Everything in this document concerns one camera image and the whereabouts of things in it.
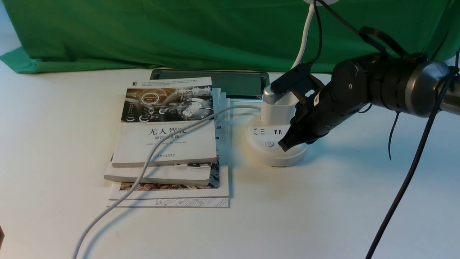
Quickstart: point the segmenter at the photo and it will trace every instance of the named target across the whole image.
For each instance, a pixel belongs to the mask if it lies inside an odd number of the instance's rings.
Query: white book
[[[142,167],[117,168],[109,163],[104,179],[114,182],[135,182]],[[206,186],[209,184],[211,163],[162,165],[147,167],[141,183],[184,184]]]
[[[126,91],[113,167],[142,167],[152,147],[171,132],[213,113],[210,77],[133,82]],[[214,120],[164,141],[149,166],[212,163]]]
[[[221,94],[221,100],[225,100],[225,93]],[[172,198],[199,198],[199,197],[228,197],[229,196],[229,169],[228,169],[228,141],[229,141],[229,119],[230,113],[219,116],[217,119],[216,144],[218,161],[212,164],[210,182],[207,186],[186,186],[186,185],[160,185],[141,183],[126,200],[150,200],[150,199],[172,199]],[[132,186],[129,182],[114,182],[110,192],[109,200],[118,200]]]
[[[107,207],[115,203],[109,201]],[[187,208],[228,208],[228,197],[204,197],[204,198],[172,198],[156,200],[124,200],[118,208],[151,208],[151,207],[187,207]]]

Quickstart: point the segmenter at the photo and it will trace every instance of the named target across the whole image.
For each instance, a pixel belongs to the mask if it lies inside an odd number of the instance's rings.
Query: white table
[[[103,173],[125,89],[149,75],[18,75],[0,63],[0,259],[71,256],[107,203]],[[400,116],[393,161],[386,146],[394,113],[374,107],[310,146],[298,166],[277,169],[247,150],[243,132],[252,116],[240,110],[232,118],[229,209],[117,208],[89,233],[80,258],[364,258],[426,120]],[[374,258],[459,257],[459,129],[459,117],[438,115]]]

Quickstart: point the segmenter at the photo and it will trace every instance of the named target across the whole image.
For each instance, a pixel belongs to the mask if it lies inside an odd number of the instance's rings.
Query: white cable
[[[173,133],[170,133],[168,135],[166,135],[164,138],[162,138],[160,141],[158,141],[158,143],[155,144],[155,146],[152,148],[152,151],[150,152],[147,160],[145,161],[145,164],[144,164],[144,168],[142,169],[142,173],[139,175],[139,177],[137,178],[136,182],[134,182],[134,184],[132,185],[131,189],[129,189],[129,191],[127,191],[125,193],[125,195],[123,195],[121,198],[119,198],[114,204],[112,204],[110,207],[108,207],[107,209],[105,209],[101,214],[99,214],[99,216],[97,216],[89,225],[88,227],[85,229],[85,231],[83,232],[83,234],[81,235],[80,239],[78,240],[78,243],[77,243],[77,246],[75,247],[75,251],[74,251],[74,255],[72,256],[73,259],[76,259],[77,258],[77,255],[78,255],[78,252],[80,250],[80,247],[81,247],[81,244],[83,243],[83,240],[85,239],[86,235],[88,234],[88,232],[91,230],[91,228],[93,228],[93,226],[100,220],[102,219],[102,217],[104,217],[107,213],[109,213],[111,210],[113,210],[113,208],[117,207],[122,201],[124,201],[131,193],[133,193],[133,191],[136,189],[136,187],[139,185],[139,182],[141,181],[141,179],[144,177],[144,174],[145,174],[145,171],[147,170],[147,167],[149,166],[149,163],[150,163],[150,160],[152,159],[152,156],[153,154],[155,153],[155,151],[157,150],[157,148],[159,147],[160,144],[162,144],[165,140],[167,140],[168,138],[184,131],[184,130],[188,130],[190,128],[193,128],[197,125],[200,125],[202,123],[204,123],[205,121],[211,119],[211,118],[214,118],[216,116],[218,116],[219,114],[221,113],[224,113],[228,110],[231,110],[231,109],[236,109],[236,108],[248,108],[248,109],[256,109],[256,110],[259,110],[260,111],[260,107],[257,107],[257,106],[253,106],[253,105],[236,105],[236,106],[230,106],[230,107],[227,107],[221,111],[218,111],[217,113],[214,113],[214,114],[211,114],[195,123],[192,123],[186,127],[183,127]]]
[[[291,69],[300,63],[300,60],[302,59],[302,56],[304,55],[305,46],[307,45],[308,29],[310,28],[311,20],[313,19],[314,13],[315,13],[315,7],[313,5],[310,5],[310,7],[308,8],[307,19],[305,20],[304,32],[302,34],[302,43],[300,44],[299,53],[297,54],[297,58],[295,59],[294,64],[292,65]]]

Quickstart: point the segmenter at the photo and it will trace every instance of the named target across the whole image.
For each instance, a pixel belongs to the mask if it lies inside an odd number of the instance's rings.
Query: book title
[[[155,136],[155,139],[162,139],[162,138],[165,137],[165,135],[173,133],[173,132],[178,131],[180,129],[181,128],[166,128],[166,129],[164,129],[164,128],[161,128],[161,129],[155,128],[155,129],[150,129],[148,135]],[[171,138],[177,139],[177,138],[179,138],[179,135],[183,134],[183,133],[186,133],[185,130],[180,131],[179,133],[177,133],[177,135],[174,135]]]

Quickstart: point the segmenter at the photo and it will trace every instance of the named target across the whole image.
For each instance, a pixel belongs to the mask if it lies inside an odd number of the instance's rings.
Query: green cloth
[[[0,57],[18,73],[166,66],[287,71],[300,46],[302,0],[3,0],[22,47]],[[356,28],[391,35],[436,59],[460,46],[460,0],[341,0],[331,7]],[[314,72],[375,52],[323,7]],[[318,48],[316,18],[303,61]]]

